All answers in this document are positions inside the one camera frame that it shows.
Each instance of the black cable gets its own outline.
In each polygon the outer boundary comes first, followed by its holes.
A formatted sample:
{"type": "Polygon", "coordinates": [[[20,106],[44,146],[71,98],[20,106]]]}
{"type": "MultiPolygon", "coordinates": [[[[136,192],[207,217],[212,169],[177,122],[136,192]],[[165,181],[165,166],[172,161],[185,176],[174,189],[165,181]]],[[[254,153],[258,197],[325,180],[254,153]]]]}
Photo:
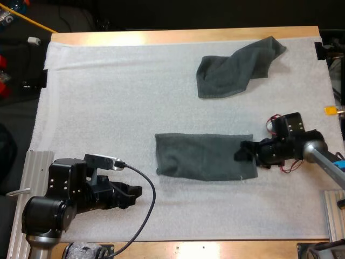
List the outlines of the black cable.
{"type": "Polygon", "coordinates": [[[151,206],[150,206],[150,208],[149,208],[149,211],[147,212],[147,215],[146,215],[144,221],[142,222],[140,228],[139,228],[138,231],[134,234],[134,236],[133,236],[133,237],[128,241],[128,243],[125,244],[121,249],[119,249],[118,251],[114,252],[113,254],[104,256],[104,257],[102,257],[102,258],[100,258],[100,259],[109,259],[109,258],[111,258],[111,257],[113,257],[113,256],[116,256],[116,255],[120,254],[121,252],[125,251],[125,250],[133,243],[133,241],[139,236],[140,232],[142,231],[142,229],[144,228],[146,222],[148,221],[148,219],[149,219],[149,217],[150,217],[150,215],[151,215],[151,212],[152,212],[152,210],[153,210],[153,207],[154,207],[154,205],[155,205],[155,201],[156,201],[156,189],[155,189],[155,186],[153,185],[153,183],[151,182],[151,180],[150,180],[146,175],[144,175],[143,172],[140,172],[138,169],[136,169],[136,168],[134,168],[134,167],[132,167],[132,166],[130,166],[130,165],[127,165],[127,164],[125,164],[125,163],[122,162],[122,161],[117,161],[117,162],[115,163],[115,166],[116,166],[116,167],[121,167],[121,168],[122,168],[122,167],[127,167],[127,168],[129,168],[129,169],[131,169],[131,170],[137,172],[137,173],[140,174],[142,177],[144,177],[145,180],[148,181],[149,184],[151,185],[153,196],[152,196],[152,202],[151,202],[151,206]]]}
{"type": "Polygon", "coordinates": [[[345,160],[344,156],[343,156],[340,152],[336,152],[335,155],[336,155],[338,158],[340,158],[340,159],[342,159],[342,160],[345,160]]]}
{"type": "Polygon", "coordinates": [[[71,28],[71,25],[69,24],[69,22],[61,16],[61,5],[59,5],[59,7],[58,7],[58,12],[59,12],[59,18],[66,23],[68,29],[70,30],[70,32],[72,32],[72,28],[71,28]]]}

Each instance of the crumpled towel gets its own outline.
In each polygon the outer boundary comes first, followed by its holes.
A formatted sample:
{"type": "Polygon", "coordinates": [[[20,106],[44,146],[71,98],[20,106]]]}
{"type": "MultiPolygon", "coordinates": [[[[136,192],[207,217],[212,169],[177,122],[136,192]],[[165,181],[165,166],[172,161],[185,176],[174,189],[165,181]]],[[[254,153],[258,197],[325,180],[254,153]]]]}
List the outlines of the crumpled towel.
{"type": "Polygon", "coordinates": [[[237,50],[231,57],[203,57],[196,73],[198,96],[222,98],[245,91],[250,79],[268,77],[271,62],[285,50],[271,36],[237,50]]]}

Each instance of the red object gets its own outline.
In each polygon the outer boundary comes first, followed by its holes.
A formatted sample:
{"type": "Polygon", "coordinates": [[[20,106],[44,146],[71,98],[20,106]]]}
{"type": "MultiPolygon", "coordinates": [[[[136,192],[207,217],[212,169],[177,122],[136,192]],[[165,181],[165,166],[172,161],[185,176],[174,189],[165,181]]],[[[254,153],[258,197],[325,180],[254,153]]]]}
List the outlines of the red object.
{"type": "Polygon", "coordinates": [[[11,90],[6,87],[4,83],[0,82],[0,97],[7,98],[11,93],[11,90]]]}
{"type": "Polygon", "coordinates": [[[0,68],[5,69],[7,67],[7,60],[4,56],[0,55],[0,68]]]}

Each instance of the white foam mat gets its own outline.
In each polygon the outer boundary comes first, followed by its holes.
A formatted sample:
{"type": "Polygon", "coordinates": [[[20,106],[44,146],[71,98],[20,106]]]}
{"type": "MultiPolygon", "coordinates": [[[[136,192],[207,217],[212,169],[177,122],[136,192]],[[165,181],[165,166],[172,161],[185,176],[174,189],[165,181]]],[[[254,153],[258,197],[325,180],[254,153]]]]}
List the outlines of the white foam mat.
{"type": "MultiPolygon", "coordinates": [[[[322,193],[338,185],[317,165],[291,174],[258,169],[258,178],[202,182],[156,175],[155,133],[253,134],[269,137],[266,120],[300,112],[306,130],[319,130],[331,152],[343,152],[327,65],[317,60],[319,37],[280,39],[287,51],[271,64],[268,78],[223,99],[197,96],[196,70],[203,56],[229,56],[254,40],[196,44],[71,47],[51,43],[31,149],[55,158],[97,153],[121,158],[145,172],[157,202],[138,240],[326,238],[322,193]]],[[[64,241],[126,241],[151,202],[143,178],[125,169],[104,172],[113,181],[143,186],[126,210],[80,214],[64,241]]]]}

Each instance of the blue object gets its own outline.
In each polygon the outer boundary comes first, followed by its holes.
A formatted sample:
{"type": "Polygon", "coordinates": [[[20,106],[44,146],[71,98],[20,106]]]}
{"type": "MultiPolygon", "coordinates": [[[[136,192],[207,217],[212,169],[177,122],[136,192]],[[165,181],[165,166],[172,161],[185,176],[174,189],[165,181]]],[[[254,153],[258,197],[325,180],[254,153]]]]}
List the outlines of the blue object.
{"type": "MultiPolygon", "coordinates": [[[[12,0],[9,2],[10,9],[19,12],[21,14],[26,13],[26,4],[23,0],[12,0]]],[[[0,10],[0,30],[3,30],[6,26],[10,25],[13,21],[17,20],[18,17],[7,10],[0,10]]]]}
{"type": "Polygon", "coordinates": [[[345,160],[339,160],[333,162],[336,166],[338,166],[340,169],[345,169],[345,160]]]}

